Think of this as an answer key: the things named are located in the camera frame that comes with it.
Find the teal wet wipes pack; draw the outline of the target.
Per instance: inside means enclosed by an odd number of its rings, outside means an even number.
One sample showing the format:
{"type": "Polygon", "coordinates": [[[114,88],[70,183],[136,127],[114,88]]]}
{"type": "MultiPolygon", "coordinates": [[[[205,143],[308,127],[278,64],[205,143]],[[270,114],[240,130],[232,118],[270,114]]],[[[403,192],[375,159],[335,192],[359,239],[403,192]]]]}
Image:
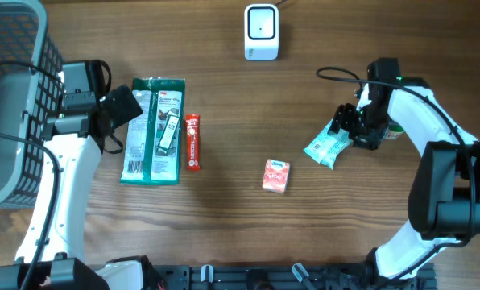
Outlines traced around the teal wet wipes pack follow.
{"type": "Polygon", "coordinates": [[[325,126],[319,135],[304,149],[309,157],[318,164],[333,170],[336,158],[352,144],[349,133],[340,129],[338,133],[330,132],[332,120],[325,126]]]}

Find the green white balm box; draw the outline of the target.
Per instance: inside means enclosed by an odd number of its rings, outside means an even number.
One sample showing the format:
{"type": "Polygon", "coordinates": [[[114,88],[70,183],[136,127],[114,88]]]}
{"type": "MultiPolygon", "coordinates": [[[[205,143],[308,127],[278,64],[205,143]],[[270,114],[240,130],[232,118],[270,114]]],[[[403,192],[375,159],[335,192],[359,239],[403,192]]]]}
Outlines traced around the green white balm box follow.
{"type": "Polygon", "coordinates": [[[176,133],[176,129],[179,125],[179,122],[180,122],[179,116],[174,114],[168,115],[167,122],[165,124],[163,133],[159,140],[157,151],[160,151],[165,155],[168,154],[168,151],[172,145],[172,140],[174,139],[174,135],[176,133]]]}

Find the green white gloves package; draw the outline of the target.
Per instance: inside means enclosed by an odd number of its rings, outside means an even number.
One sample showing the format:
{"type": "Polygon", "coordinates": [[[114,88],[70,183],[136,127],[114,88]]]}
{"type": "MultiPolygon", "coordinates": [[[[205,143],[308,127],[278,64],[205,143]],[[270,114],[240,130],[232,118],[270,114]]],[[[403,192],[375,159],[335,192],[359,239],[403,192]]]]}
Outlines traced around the green white gloves package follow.
{"type": "Polygon", "coordinates": [[[185,87],[184,79],[151,77],[133,80],[132,93],[143,113],[128,123],[121,183],[179,183],[185,87]],[[157,151],[157,147],[169,114],[179,116],[180,122],[165,155],[157,151]]]}

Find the red coffee stick sachet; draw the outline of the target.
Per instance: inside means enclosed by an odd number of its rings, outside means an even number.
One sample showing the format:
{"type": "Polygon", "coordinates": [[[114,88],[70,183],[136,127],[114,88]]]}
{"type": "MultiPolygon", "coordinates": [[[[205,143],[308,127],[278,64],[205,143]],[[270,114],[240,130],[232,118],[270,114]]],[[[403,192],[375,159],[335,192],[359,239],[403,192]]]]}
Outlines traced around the red coffee stick sachet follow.
{"type": "Polygon", "coordinates": [[[199,163],[200,115],[187,114],[185,124],[187,137],[187,169],[198,172],[201,170],[199,163]]]}

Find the red white tissue pack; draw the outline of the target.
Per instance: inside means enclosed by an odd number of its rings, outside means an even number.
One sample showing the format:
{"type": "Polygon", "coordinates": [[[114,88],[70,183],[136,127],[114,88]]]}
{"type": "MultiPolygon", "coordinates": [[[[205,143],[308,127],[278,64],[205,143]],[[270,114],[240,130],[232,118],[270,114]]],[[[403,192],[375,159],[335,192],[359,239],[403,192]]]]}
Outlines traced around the red white tissue pack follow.
{"type": "Polygon", "coordinates": [[[288,185],[290,163],[268,159],[265,164],[262,188],[274,193],[284,193],[288,185]]]}

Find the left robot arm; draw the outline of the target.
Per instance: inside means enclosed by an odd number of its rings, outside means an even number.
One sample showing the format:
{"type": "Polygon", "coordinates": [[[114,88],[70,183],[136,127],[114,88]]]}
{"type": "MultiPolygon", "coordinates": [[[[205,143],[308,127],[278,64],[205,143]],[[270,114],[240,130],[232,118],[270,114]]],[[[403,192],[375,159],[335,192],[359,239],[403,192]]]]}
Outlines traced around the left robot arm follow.
{"type": "Polygon", "coordinates": [[[14,263],[0,267],[0,289],[146,289],[157,274],[146,256],[113,259],[94,270],[85,264],[84,224],[93,176],[106,138],[143,111],[126,85],[112,89],[103,60],[65,63],[64,86],[48,114],[40,142],[39,192],[30,228],[14,263]]]}

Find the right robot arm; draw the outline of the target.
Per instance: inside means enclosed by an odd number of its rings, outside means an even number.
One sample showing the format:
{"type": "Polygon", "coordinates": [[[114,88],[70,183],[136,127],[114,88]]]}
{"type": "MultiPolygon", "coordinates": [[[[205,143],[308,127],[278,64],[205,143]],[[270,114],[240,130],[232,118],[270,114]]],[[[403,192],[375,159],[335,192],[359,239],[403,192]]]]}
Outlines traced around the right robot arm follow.
{"type": "Polygon", "coordinates": [[[420,77],[403,77],[396,58],[379,58],[356,83],[357,104],[340,105],[330,133],[346,131],[355,147],[376,150],[391,126],[400,127],[420,153],[408,196],[408,219],[392,239],[373,249],[359,280],[376,289],[408,286],[447,248],[480,234],[480,141],[463,130],[420,77]]]}

